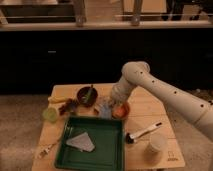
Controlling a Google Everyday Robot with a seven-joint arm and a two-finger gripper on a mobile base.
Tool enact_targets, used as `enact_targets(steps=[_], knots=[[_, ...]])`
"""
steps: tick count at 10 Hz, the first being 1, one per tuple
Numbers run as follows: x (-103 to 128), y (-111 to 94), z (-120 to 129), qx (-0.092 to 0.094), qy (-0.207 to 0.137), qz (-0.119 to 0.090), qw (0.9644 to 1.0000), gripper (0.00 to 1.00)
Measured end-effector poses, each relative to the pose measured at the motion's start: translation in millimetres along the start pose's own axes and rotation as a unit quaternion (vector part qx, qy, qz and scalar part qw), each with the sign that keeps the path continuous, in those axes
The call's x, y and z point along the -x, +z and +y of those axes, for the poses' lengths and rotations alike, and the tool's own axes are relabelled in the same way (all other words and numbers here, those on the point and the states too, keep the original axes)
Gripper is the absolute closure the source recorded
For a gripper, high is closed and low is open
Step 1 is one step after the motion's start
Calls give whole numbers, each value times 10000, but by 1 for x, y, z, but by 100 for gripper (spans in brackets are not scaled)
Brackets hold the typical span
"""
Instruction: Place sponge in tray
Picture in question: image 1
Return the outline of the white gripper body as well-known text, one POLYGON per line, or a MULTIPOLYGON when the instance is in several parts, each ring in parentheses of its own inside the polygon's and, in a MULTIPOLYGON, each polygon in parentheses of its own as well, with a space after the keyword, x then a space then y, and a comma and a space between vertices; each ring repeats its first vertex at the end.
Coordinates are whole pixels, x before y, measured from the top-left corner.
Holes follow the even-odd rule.
POLYGON ((116 83, 111 90, 110 98, 114 103, 124 103, 131 95, 131 86, 121 82, 116 83))

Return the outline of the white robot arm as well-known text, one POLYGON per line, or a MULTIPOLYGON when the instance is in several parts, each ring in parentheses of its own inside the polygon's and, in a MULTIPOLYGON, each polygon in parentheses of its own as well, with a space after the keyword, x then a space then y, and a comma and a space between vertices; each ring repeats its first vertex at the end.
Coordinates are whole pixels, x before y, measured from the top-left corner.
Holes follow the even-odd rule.
POLYGON ((127 62, 121 70, 120 80, 113 86, 110 98, 124 103, 132 91, 140 86, 162 102, 173 107, 189 123, 213 142, 213 103, 207 102, 177 87, 163 82, 150 74, 144 61, 127 62))

